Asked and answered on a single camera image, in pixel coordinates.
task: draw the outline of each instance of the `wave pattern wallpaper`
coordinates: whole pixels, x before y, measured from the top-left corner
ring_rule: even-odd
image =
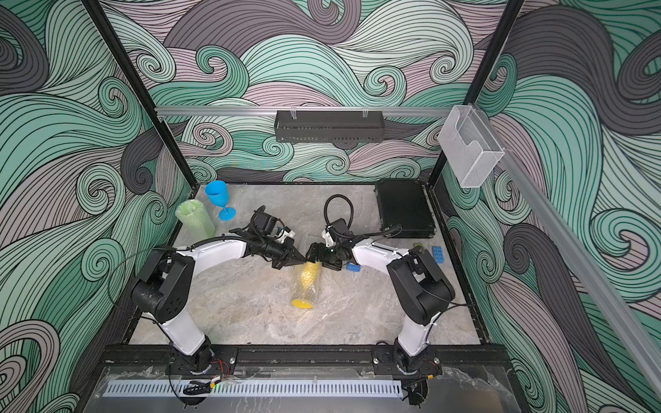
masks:
[[[554,0],[535,0],[535,9]],[[102,0],[157,106],[460,104],[506,0]],[[273,117],[169,118],[199,181],[426,179],[444,119],[279,143]]]
[[[2,2],[0,50],[0,410],[70,412],[190,188],[79,0]]]
[[[520,16],[478,101],[661,343],[661,2],[562,0]],[[443,171],[440,203],[495,342],[536,412],[661,403],[506,170]]]

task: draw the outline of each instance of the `plastic wine glass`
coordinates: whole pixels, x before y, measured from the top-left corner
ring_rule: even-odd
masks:
[[[218,214],[221,221],[229,221],[236,216],[237,210],[232,207],[227,207],[227,203],[229,202],[229,192],[227,191],[227,184],[224,183],[224,181],[214,180],[213,182],[210,182],[204,188],[204,192],[213,205],[222,208]]]

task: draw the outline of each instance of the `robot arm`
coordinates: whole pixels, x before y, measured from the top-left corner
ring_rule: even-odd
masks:
[[[252,255],[269,258],[276,269],[303,264],[305,257],[293,247],[293,231],[283,224],[271,236],[277,221],[262,206],[246,227],[230,231],[235,235],[200,241],[186,250],[161,245],[135,277],[133,302],[158,323],[173,347],[188,360],[191,371],[204,371],[212,356],[208,338],[186,309],[193,276],[225,261]]]
[[[429,333],[455,297],[454,288],[432,255],[421,246],[405,250],[377,244],[365,235],[356,236],[341,218],[327,226],[323,237],[326,245],[313,244],[309,259],[317,257],[333,270],[340,270],[342,261],[347,260],[390,276],[406,313],[395,340],[395,359],[403,373],[418,371]]]

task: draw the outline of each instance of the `green object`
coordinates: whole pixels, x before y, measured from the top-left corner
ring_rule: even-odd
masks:
[[[215,225],[201,201],[188,200],[182,202],[176,208],[175,215],[193,234],[195,241],[201,241],[215,235]]]

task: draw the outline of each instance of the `blue block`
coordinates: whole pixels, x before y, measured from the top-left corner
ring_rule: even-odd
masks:
[[[440,246],[433,246],[432,252],[434,253],[434,260],[437,263],[443,264],[445,262],[445,260],[443,259],[443,248],[441,248]]]

